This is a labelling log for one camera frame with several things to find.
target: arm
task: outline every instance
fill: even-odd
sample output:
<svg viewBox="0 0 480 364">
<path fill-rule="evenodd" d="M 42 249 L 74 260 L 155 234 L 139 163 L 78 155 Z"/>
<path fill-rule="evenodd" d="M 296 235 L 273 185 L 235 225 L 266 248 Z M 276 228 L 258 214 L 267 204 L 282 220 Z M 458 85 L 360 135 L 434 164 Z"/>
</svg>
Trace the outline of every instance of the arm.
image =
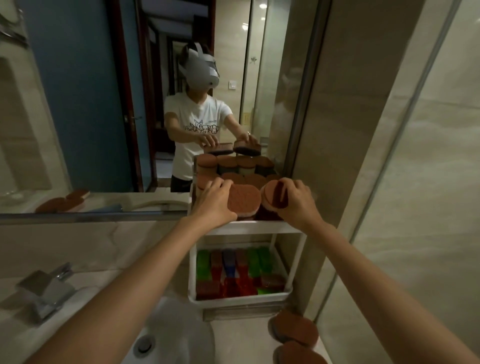
<svg viewBox="0 0 480 364">
<path fill-rule="evenodd" d="M 480 363 L 440 321 L 322 220 L 308 187 L 301 181 L 282 181 L 288 207 L 279 215 L 318 242 L 394 363 Z"/>
<path fill-rule="evenodd" d="M 244 131 L 239 122 L 235 120 L 233 114 L 227 115 L 223 121 L 223 124 L 228 130 L 231 131 L 237 140 L 244 140 L 246 142 L 258 144 L 258 140 L 250 133 Z"/>
<path fill-rule="evenodd" d="M 217 146 L 218 139 L 213 134 L 201 134 L 184 130 L 180 127 L 177 114 L 167 112 L 165 114 L 165 126 L 167 128 L 168 137 L 177 143 L 196 143 L 200 146 Z"/>
<path fill-rule="evenodd" d="M 227 209 L 232 181 L 210 182 L 188 217 L 68 320 L 26 364 L 118 364 L 193 244 L 237 219 Z"/>
</svg>

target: hand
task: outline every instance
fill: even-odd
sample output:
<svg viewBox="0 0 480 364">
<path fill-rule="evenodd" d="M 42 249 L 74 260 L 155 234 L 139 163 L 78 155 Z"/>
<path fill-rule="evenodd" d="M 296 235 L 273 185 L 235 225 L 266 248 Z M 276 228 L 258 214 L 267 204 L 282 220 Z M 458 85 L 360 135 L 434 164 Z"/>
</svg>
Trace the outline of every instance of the hand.
<svg viewBox="0 0 480 364">
<path fill-rule="evenodd" d="M 290 178 L 282 178 L 280 181 L 283 182 L 283 188 L 288 193 L 288 206 L 278 211 L 278 215 L 283 220 L 304 233 L 307 233 L 311 226 L 323 222 L 308 186 L 305 186 L 302 181 L 293 181 Z"/>
<path fill-rule="evenodd" d="M 259 144 L 258 143 L 258 140 L 257 138 L 255 138 L 252 134 L 250 133 L 242 133 L 239 135 L 239 137 L 237 138 L 237 140 L 243 140 L 247 143 L 250 143 L 250 144 Z"/>
<path fill-rule="evenodd" d="M 199 146 L 217 146 L 219 144 L 218 138 L 213 134 L 198 134 L 195 141 Z"/>
<path fill-rule="evenodd" d="M 228 194 L 233 181 L 224 181 L 220 177 L 207 183 L 202 196 L 195 202 L 192 214 L 204 234 L 219 226 L 228 224 L 237 219 L 237 214 L 227 208 Z"/>
</svg>

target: person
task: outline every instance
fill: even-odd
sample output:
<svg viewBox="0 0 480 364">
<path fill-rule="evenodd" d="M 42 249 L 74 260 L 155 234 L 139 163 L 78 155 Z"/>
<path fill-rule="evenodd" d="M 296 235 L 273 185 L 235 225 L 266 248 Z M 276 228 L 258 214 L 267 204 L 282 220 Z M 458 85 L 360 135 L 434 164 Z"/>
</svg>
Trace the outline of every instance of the person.
<svg viewBox="0 0 480 364">
<path fill-rule="evenodd" d="M 479 364 L 478 357 L 320 216 L 310 189 L 282 179 L 288 206 L 279 215 L 323 249 L 396 364 Z M 70 318 L 26 364 L 118 364 L 168 281 L 200 237 L 235 221 L 233 182 L 209 182 L 192 213 Z"/>
<path fill-rule="evenodd" d="M 188 43 L 179 55 L 179 70 L 186 77 L 186 92 L 165 99 L 165 126 L 175 142 L 171 192 L 189 192 L 193 156 L 203 146 L 217 146 L 220 128 L 225 126 L 237 140 L 258 143 L 235 120 L 228 105 L 208 91 L 220 82 L 215 58 L 205 44 Z"/>
</svg>

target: black shorts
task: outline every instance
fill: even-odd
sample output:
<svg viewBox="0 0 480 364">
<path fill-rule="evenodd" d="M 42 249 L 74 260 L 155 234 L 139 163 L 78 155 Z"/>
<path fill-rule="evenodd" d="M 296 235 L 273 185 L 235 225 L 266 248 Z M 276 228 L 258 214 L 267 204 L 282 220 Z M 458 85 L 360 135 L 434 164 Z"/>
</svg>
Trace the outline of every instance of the black shorts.
<svg viewBox="0 0 480 364">
<path fill-rule="evenodd" d="M 190 186 L 192 185 L 192 180 L 181 180 L 175 176 L 172 176 L 170 182 L 170 192 L 190 192 Z"/>
</svg>

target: white storage rack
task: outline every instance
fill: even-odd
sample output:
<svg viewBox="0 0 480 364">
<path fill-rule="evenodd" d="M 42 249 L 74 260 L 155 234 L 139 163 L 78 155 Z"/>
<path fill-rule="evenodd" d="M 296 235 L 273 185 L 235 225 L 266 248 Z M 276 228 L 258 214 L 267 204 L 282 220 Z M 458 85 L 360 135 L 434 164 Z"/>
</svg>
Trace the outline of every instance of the white storage rack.
<svg viewBox="0 0 480 364">
<path fill-rule="evenodd" d="M 195 194 L 195 182 L 193 180 L 192 187 L 190 189 L 190 199 L 188 206 L 188 214 L 190 214 L 192 208 L 192 202 L 194 200 Z M 278 234 L 299 234 L 299 242 L 297 245 L 297 250 L 293 258 L 292 267 L 290 272 L 287 273 L 283 263 L 280 259 L 278 251 L 275 247 L 276 237 Z M 197 305 L 199 308 L 222 308 L 222 307 L 233 307 L 233 306 L 245 306 L 256 303 L 274 303 L 274 302 L 284 302 L 287 300 L 288 296 L 292 292 L 293 279 L 295 278 L 295 273 L 300 261 L 301 253 L 305 245 L 307 236 L 301 231 L 291 227 L 284 221 L 234 221 L 227 225 L 224 225 L 220 228 L 214 229 L 209 232 L 207 235 L 250 235 L 250 234 L 272 234 L 272 239 L 270 242 L 264 243 L 222 243 L 222 244 L 206 244 L 202 246 L 205 249 L 221 249 L 221 248 L 240 248 L 240 247 L 249 247 L 249 246 L 265 246 L 269 245 L 270 252 L 274 259 L 274 265 L 277 265 L 277 270 L 279 273 L 283 274 L 287 278 L 285 284 L 285 289 L 281 293 L 272 293 L 256 296 L 242 296 L 242 297 L 233 297 L 233 298 L 222 298 L 217 300 L 206 300 L 206 301 L 197 301 L 196 300 L 196 271 L 197 271 L 197 250 L 198 243 L 196 243 L 190 249 L 190 272 L 189 272 L 189 287 L 188 287 L 188 297 L 189 300 Z"/>
</svg>

